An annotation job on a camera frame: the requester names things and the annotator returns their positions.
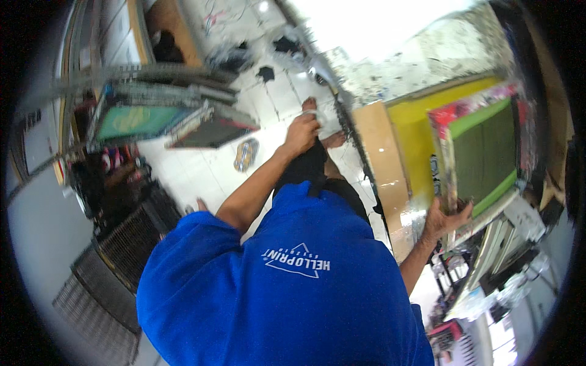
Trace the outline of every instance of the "person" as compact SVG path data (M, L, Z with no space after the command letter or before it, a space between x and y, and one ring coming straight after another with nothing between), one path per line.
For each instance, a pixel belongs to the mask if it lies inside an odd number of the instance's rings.
M153 250L138 320L169 365L434 364L409 295L439 237L467 222L472 204L446 216L434 200L398 266L319 128L313 114L296 117L215 216L185 216ZM240 245L271 191L271 210Z

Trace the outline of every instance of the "bare foot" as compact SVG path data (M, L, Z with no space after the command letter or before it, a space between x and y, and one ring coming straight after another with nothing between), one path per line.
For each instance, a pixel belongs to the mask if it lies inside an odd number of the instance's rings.
M307 110L317 110L317 109L318 109L318 105L317 105L314 97L307 98L303 102L303 104L301 104L301 110L304 112Z
M322 145L326 149L339 148L346 142L344 131L338 131L322 140Z
M206 203L202 199L197 199L197 210L198 211L209 211Z

